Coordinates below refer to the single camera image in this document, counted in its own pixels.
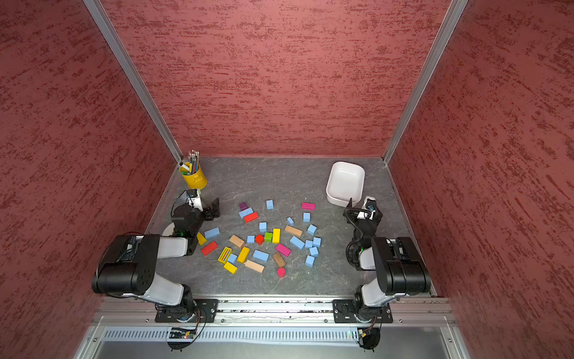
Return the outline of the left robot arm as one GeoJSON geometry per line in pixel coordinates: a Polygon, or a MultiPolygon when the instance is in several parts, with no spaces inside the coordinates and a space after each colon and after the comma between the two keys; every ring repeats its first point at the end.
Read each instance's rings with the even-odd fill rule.
{"type": "Polygon", "coordinates": [[[183,204],[172,210],[174,236],[124,234],[116,236],[101,257],[92,290],[115,298],[136,298],[166,310],[196,311],[191,289],[156,273],[158,260],[194,254],[204,221],[221,215],[219,200],[199,209],[183,204]]]}

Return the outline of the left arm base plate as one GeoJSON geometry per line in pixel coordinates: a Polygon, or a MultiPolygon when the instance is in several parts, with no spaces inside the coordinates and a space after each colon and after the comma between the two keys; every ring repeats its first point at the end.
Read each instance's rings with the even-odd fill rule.
{"type": "Polygon", "coordinates": [[[194,299],[190,305],[156,305],[155,322],[175,323],[177,325],[213,323],[218,304],[218,299],[194,299]]]}

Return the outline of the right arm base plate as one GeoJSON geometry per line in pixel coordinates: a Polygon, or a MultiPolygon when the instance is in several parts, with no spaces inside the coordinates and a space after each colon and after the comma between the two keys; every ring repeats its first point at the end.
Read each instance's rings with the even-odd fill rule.
{"type": "Polygon", "coordinates": [[[351,299],[336,299],[332,302],[335,323],[389,324],[393,315],[389,305],[368,307],[351,299]]]}

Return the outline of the yellow block under arm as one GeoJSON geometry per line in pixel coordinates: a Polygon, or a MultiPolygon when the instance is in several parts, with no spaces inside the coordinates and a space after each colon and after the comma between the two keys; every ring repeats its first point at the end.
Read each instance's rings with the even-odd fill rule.
{"type": "Polygon", "coordinates": [[[205,236],[203,236],[202,233],[198,233],[197,234],[197,241],[198,241],[198,245],[203,246],[206,244],[207,239],[205,236]]]}

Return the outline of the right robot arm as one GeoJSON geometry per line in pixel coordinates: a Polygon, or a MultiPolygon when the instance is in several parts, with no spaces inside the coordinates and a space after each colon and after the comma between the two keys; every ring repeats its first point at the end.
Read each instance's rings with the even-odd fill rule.
{"type": "Polygon", "coordinates": [[[390,302],[431,291],[430,275],[411,238],[378,236],[382,215],[375,211],[346,209],[344,216],[354,228],[345,249],[347,261],[358,271],[375,273],[375,279],[355,293],[357,320],[376,320],[390,302]]]}

